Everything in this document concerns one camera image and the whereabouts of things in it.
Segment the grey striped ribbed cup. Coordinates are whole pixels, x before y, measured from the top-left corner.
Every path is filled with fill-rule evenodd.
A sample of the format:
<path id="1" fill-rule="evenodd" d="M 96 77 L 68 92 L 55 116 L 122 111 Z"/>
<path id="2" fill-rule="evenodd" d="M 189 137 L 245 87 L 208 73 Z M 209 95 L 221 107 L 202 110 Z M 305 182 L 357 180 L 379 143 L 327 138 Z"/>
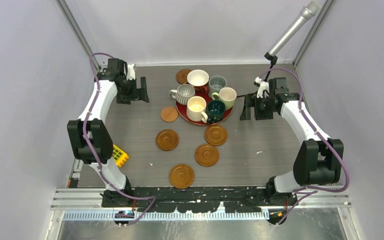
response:
<path id="1" fill-rule="evenodd" d="M 181 84 L 177 89 L 169 91 L 169 95 L 180 105 L 187 105 L 190 98 L 196 95 L 195 88 L 190 84 Z"/>

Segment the red round tray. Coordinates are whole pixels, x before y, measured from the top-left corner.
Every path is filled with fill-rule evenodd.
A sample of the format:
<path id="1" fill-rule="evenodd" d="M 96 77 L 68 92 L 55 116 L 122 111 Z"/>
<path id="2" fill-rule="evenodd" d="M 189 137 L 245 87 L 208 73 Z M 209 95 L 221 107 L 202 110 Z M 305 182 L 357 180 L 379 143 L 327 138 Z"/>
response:
<path id="1" fill-rule="evenodd" d="M 204 98 L 207 104 L 212 100 L 211 97 L 209 97 L 207 94 L 205 94 L 203 92 L 197 92 L 196 95 Z M 187 106 L 186 105 L 182 105 L 182 104 L 178 103 L 177 101 L 175 102 L 175 105 L 176 105 L 176 108 L 177 108 L 179 115 L 182 116 L 182 118 L 185 119 L 186 121 L 188 121 L 189 123 L 192 123 L 192 124 L 198 125 L 198 126 L 210 126 L 210 125 L 217 124 L 216 122 L 215 123 L 204 123 L 203 121 L 192 121 L 187 116 Z M 228 118 L 229 115 L 231 114 L 232 110 L 233 110 L 233 107 L 226 110 L 224 112 L 224 115 L 223 115 L 222 119 L 220 120 L 220 122 L 222 122 L 223 120 Z"/>

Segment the small dark wooden coaster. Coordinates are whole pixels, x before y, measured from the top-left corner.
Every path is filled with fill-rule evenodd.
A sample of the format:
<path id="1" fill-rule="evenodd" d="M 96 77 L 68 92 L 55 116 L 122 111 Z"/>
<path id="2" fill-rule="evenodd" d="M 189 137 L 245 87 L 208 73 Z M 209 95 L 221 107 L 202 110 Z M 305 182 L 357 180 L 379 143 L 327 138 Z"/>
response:
<path id="1" fill-rule="evenodd" d="M 188 82 L 187 77 L 191 72 L 190 69 L 181 69 L 176 73 L 175 79 L 179 84 L 186 84 Z"/>

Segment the brown ringed wooden coaster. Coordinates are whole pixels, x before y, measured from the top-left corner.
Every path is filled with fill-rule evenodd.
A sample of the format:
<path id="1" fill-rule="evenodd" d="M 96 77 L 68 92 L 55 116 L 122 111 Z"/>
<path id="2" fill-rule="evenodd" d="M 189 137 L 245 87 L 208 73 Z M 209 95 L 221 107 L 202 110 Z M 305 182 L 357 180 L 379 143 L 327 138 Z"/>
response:
<path id="1" fill-rule="evenodd" d="M 172 151 L 179 144 L 179 136 L 172 129 L 164 129 L 157 134 L 155 142 L 160 150 Z"/>
<path id="2" fill-rule="evenodd" d="M 169 172 L 169 181 L 177 189 L 190 187 L 195 179 L 193 169 L 187 164 L 177 164 Z"/>
<path id="3" fill-rule="evenodd" d="M 211 144 L 198 146 L 194 153 L 195 161 L 203 167 L 214 166 L 219 161 L 219 151 Z"/>
<path id="4" fill-rule="evenodd" d="M 204 139 L 210 145 L 221 146 L 227 141 L 228 132 L 220 124 L 214 124 L 206 128 Z"/>

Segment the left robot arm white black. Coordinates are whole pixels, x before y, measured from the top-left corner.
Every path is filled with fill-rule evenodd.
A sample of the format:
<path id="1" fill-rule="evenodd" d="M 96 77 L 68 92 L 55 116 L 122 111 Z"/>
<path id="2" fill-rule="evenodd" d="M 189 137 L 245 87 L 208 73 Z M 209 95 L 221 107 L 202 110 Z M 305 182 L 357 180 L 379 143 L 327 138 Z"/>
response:
<path id="1" fill-rule="evenodd" d="M 121 207 L 138 197 L 133 195 L 129 179 L 121 173 L 113 157 L 113 140 L 105 126 L 111 103 L 129 105 L 133 101 L 149 103 L 147 79 L 137 78 L 134 64 L 108 55 L 107 65 L 92 69 L 92 95 L 80 116 L 67 123 L 74 158 L 90 166 L 105 184 L 106 193 Z"/>

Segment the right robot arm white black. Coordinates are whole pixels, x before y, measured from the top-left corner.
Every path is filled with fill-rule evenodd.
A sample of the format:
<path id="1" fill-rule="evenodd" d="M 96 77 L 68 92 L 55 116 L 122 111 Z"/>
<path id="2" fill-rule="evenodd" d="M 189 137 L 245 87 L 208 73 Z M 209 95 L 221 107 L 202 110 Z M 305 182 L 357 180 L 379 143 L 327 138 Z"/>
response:
<path id="1" fill-rule="evenodd" d="M 279 205 L 286 194 L 312 185 L 331 185 L 340 180 L 344 145 L 319 129 L 310 116 L 299 93 L 292 93 L 286 78 L 264 81 L 257 77 L 255 93 L 244 95 L 240 120 L 271 120 L 278 113 L 292 128 L 301 144 L 291 171 L 271 177 L 266 184 L 265 198 Z"/>

